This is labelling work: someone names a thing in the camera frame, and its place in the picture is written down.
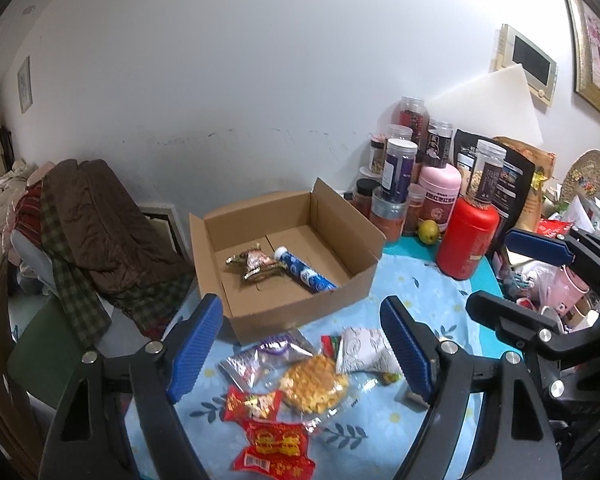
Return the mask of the gold rectangular box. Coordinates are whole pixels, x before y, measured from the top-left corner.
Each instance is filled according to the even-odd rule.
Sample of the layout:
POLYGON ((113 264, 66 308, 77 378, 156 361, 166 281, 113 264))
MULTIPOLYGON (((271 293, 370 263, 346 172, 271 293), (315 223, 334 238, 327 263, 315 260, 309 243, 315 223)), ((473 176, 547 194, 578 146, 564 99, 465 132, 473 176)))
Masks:
POLYGON ((416 393, 410 385, 406 385, 405 403, 413 410, 427 411, 429 403, 418 393, 416 393))

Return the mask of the large red snack packet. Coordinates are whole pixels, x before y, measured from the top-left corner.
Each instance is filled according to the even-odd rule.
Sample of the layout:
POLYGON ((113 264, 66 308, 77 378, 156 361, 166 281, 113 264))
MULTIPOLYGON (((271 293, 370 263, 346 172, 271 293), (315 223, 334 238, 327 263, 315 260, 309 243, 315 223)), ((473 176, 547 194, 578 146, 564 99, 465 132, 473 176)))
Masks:
POLYGON ((248 445, 234 459, 234 471, 250 471, 277 480, 309 480, 309 434, 302 424, 249 419, 242 424, 248 445))

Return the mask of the white patterned snack bag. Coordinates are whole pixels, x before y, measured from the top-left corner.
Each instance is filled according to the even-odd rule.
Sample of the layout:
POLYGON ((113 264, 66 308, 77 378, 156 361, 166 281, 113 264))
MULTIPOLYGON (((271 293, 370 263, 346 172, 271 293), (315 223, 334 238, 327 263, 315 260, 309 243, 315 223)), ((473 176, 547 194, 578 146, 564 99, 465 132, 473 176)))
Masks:
POLYGON ((401 377, 398 360, 380 328, 347 327, 340 338, 336 372, 375 373, 386 384, 401 377))

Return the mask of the red plastic canister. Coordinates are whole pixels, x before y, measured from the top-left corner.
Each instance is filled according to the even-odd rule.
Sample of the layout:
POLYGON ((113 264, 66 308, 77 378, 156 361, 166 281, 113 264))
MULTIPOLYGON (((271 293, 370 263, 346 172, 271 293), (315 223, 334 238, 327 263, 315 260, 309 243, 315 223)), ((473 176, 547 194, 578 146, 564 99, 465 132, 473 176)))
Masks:
POLYGON ((440 271, 454 280, 468 280, 488 250, 500 216, 493 205, 476 206, 464 197, 455 204, 437 251, 440 271))

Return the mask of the woven straw plate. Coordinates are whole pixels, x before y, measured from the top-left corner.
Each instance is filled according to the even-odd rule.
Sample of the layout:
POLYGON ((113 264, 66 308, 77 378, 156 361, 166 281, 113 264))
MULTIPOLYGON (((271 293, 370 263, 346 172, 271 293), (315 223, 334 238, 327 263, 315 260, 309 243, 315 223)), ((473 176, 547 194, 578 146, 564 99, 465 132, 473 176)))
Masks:
POLYGON ((600 194, 600 150, 584 152, 569 168, 562 181, 559 199, 570 203, 574 196, 594 198, 600 194))

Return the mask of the red green sachet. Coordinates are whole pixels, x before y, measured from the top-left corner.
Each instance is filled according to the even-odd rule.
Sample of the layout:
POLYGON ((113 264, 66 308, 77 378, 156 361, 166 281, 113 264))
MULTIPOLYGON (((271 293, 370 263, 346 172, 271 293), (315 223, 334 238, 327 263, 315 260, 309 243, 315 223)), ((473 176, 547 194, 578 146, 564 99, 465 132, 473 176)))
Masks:
POLYGON ((338 358, 341 337, 339 335, 321 336, 322 351, 329 359, 336 361, 338 358))

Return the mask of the small red snack packet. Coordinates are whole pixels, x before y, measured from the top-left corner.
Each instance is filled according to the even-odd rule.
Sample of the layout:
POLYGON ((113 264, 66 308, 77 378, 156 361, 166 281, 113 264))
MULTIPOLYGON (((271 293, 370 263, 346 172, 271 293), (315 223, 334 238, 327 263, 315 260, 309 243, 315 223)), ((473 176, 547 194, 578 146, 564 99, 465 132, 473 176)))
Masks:
POLYGON ((268 393, 250 393, 230 386, 225 398, 222 421, 236 422, 239 425, 248 419, 275 422, 282 399, 283 393, 279 390, 268 393))

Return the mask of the tall clear nut jar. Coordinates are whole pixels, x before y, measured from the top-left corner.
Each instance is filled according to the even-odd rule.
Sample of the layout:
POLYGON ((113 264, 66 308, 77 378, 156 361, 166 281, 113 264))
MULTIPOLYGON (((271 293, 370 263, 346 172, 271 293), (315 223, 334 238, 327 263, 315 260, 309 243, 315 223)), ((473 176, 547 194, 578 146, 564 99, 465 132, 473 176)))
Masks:
POLYGON ((479 140, 466 197, 471 205, 486 208, 492 203, 506 157, 506 149, 490 141, 479 140))

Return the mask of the open cardboard box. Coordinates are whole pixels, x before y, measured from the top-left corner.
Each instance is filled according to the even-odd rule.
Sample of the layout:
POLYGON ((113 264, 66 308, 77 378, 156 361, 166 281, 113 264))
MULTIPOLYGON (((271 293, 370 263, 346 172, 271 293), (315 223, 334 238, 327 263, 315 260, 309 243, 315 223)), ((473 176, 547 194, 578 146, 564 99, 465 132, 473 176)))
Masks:
POLYGON ((190 216, 203 295, 222 301, 221 337, 253 344, 370 292, 386 239, 323 180, 190 216))

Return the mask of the green yellow fruit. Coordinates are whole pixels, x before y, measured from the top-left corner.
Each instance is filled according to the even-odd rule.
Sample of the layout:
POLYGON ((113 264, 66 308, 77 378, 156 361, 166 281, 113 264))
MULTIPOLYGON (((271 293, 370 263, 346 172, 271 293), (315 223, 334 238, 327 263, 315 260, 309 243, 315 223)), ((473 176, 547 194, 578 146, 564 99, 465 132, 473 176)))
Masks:
POLYGON ((440 237, 440 230, 434 220, 424 220, 418 227, 417 235, 422 244, 434 245, 440 237))

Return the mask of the red spice jar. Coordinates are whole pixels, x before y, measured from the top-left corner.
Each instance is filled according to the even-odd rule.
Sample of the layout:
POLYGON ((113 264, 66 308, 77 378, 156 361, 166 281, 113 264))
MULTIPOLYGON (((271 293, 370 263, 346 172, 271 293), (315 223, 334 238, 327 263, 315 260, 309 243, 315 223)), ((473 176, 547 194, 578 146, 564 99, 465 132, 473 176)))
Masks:
POLYGON ((378 230, 381 230, 388 243, 395 243, 402 236, 406 211, 407 203, 386 200, 380 186, 374 189, 372 206, 370 206, 370 221, 378 230))

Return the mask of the dark label clear jar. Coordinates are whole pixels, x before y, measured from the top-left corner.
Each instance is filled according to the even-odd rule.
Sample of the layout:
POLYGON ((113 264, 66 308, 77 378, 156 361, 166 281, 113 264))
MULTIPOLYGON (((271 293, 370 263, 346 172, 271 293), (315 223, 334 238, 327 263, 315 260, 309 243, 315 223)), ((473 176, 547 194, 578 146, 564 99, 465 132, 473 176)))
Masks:
POLYGON ((450 122, 431 119, 424 148, 424 163, 442 168, 449 161, 454 128, 450 122))

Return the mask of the red content tall jar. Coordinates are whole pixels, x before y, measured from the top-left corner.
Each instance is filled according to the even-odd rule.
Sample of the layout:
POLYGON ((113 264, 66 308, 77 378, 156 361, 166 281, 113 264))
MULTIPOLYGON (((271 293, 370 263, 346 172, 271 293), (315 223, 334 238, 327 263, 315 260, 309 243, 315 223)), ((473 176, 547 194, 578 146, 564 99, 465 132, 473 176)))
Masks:
POLYGON ((428 112, 425 102, 419 98, 402 96, 399 110, 399 124, 412 130, 411 140, 419 144, 428 127, 428 112))

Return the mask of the gold framed picture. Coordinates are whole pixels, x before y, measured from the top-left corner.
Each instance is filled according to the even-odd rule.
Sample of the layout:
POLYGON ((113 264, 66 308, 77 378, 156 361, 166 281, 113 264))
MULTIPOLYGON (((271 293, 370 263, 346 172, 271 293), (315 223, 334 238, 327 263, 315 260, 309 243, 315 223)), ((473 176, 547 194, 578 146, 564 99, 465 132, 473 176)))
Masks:
POLYGON ((574 92, 600 113, 600 16, 585 0, 566 0, 574 53, 574 92))

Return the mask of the wall intercom panel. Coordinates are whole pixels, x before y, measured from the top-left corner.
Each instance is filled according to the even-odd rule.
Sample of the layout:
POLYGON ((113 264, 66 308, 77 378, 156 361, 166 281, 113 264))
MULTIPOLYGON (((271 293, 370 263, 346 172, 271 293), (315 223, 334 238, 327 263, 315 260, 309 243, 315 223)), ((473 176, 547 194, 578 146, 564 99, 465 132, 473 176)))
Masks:
POLYGON ((533 41, 509 24, 503 24, 498 32, 498 43, 492 72, 520 65, 527 79, 532 96, 545 106, 551 106, 557 82, 557 63, 533 41))

